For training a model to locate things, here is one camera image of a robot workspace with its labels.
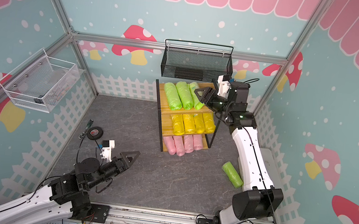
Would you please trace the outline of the green trash bag roll floor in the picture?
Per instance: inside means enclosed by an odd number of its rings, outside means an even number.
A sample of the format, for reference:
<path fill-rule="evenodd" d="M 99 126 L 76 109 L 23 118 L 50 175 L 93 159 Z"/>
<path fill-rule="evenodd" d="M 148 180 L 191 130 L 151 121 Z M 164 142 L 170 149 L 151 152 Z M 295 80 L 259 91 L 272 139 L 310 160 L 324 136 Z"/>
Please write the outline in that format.
<path fill-rule="evenodd" d="M 204 104 L 202 102 L 199 101 L 198 96 L 196 95 L 195 91 L 197 89 L 200 88 L 199 84 L 197 82 L 191 82 L 189 84 L 189 90 L 190 90 L 190 94 L 192 95 L 192 100 L 193 100 L 193 104 L 194 104 L 194 108 L 196 110 L 200 110 L 201 108 L 203 108 Z"/>

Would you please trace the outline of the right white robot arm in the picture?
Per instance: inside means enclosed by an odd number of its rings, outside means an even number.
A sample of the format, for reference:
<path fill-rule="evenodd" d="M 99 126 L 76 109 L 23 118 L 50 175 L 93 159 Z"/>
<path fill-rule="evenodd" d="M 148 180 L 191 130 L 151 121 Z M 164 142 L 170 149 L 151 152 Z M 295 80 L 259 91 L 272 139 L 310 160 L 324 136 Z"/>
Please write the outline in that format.
<path fill-rule="evenodd" d="M 232 197 L 232 204 L 219 211 L 213 224 L 242 224 L 275 217 L 284 199 L 267 171 L 258 141 L 257 122 L 247 110 L 250 84 L 221 77 L 215 88 L 197 88 L 195 97 L 229 128 L 239 155 L 243 190 Z"/>

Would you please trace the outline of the green handled ratchet wrench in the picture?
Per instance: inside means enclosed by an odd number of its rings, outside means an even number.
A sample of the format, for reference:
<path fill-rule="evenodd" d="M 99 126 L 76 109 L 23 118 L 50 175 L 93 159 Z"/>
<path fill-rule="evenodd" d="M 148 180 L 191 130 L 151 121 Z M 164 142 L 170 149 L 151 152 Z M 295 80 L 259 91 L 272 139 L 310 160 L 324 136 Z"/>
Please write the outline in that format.
<path fill-rule="evenodd" d="M 94 120 L 90 119 L 87 123 L 86 128 L 84 129 L 84 131 L 79 135 L 79 139 L 83 140 L 87 134 L 87 131 L 91 128 L 91 126 L 93 125 Z"/>

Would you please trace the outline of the green trash bag roll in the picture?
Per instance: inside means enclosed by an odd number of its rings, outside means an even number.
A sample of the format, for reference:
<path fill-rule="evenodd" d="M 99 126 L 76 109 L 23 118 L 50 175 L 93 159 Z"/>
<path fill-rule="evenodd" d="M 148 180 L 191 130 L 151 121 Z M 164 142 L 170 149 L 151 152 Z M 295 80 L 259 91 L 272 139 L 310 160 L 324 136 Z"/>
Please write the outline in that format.
<path fill-rule="evenodd" d="M 175 84 L 169 82 L 165 83 L 164 91 L 170 110 L 180 110 L 183 106 Z"/>
<path fill-rule="evenodd" d="M 241 188 L 243 186 L 243 180 L 241 179 L 240 175 L 237 173 L 235 167 L 230 161 L 222 165 L 222 170 L 227 175 L 233 187 Z"/>
<path fill-rule="evenodd" d="M 194 107 L 194 103 L 189 85 L 186 82 L 180 81 L 176 83 L 176 89 L 182 102 L 183 108 L 185 110 L 191 110 Z"/>

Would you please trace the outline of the pink trash bag roll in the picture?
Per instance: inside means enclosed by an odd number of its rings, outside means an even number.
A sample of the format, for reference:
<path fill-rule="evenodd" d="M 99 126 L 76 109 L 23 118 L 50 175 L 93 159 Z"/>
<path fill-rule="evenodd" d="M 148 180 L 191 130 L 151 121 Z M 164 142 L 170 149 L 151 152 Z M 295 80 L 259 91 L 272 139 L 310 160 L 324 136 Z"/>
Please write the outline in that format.
<path fill-rule="evenodd" d="M 194 150 L 196 151 L 203 149 L 203 135 L 201 134 L 193 135 L 193 147 Z"/>
<path fill-rule="evenodd" d="M 172 136 L 164 136 L 163 142 L 165 144 L 165 147 L 167 148 L 167 152 L 170 155 L 175 155 L 176 154 L 176 146 L 175 146 L 173 137 Z"/>
<path fill-rule="evenodd" d="M 174 146 L 176 150 L 176 154 L 179 157 L 182 157 L 185 155 L 185 147 L 182 136 L 173 136 Z"/>
<path fill-rule="evenodd" d="M 192 153 L 194 151 L 193 135 L 184 135 L 183 144 L 185 153 Z"/>

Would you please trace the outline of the wooden three-tier shelf black frame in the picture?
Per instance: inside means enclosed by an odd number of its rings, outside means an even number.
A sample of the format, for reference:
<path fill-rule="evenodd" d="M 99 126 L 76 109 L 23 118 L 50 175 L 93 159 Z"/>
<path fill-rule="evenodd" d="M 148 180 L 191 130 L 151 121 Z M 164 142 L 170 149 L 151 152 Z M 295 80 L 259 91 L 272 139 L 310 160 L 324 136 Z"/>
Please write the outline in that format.
<path fill-rule="evenodd" d="M 165 137 L 201 135 L 204 149 L 212 146 L 219 122 L 214 121 L 214 113 L 203 106 L 201 109 L 172 110 L 165 93 L 165 84 L 158 79 L 155 83 L 157 91 L 157 115 L 159 125 L 160 151 L 167 152 Z"/>

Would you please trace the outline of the translucent plastic storage box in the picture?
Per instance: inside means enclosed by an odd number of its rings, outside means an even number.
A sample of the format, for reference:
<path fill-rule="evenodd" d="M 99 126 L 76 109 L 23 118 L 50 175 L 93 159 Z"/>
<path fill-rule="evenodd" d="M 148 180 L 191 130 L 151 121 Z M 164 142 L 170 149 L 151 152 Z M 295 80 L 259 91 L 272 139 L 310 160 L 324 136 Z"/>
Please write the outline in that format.
<path fill-rule="evenodd" d="M 284 186 L 281 181 L 280 174 L 278 173 L 276 162 L 274 160 L 273 154 L 271 150 L 269 149 L 263 149 L 261 148 L 261 154 L 262 158 L 266 167 L 266 172 L 270 176 L 270 179 L 272 180 L 274 186 L 276 189 L 283 189 Z"/>

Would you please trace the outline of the black tape roll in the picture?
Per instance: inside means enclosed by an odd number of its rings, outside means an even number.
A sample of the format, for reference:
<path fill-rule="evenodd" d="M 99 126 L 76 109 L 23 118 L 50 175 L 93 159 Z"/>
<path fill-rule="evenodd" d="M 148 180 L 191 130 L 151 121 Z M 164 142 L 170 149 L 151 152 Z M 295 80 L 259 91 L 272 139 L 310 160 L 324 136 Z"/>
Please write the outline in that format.
<path fill-rule="evenodd" d="M 90 140 L 99 140 L 102 136 L 103 136 L 104 132 L 103 129 L 99 126 L 95 127 L 91 127 L 89 130 L 87 130 L 87 138 L 89 138 Z"/>

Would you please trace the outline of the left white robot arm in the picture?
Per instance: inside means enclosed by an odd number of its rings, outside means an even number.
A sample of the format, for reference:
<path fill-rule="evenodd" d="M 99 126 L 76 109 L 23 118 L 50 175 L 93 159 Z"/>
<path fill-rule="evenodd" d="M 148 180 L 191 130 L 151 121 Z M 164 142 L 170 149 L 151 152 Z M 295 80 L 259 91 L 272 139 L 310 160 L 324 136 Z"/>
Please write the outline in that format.
<path fill-rule="evenodd" d="M 0 224 L 44 224 L 71 217 L 85 219 L 92 209 L 89 191 L 128 170 L 139 156 L 139 151 L 125 151 L 104 164 L 95 157 L 86 158 L 74 164 L 70 173 L 55 176 L 34 192 L 0 205 Z"/>

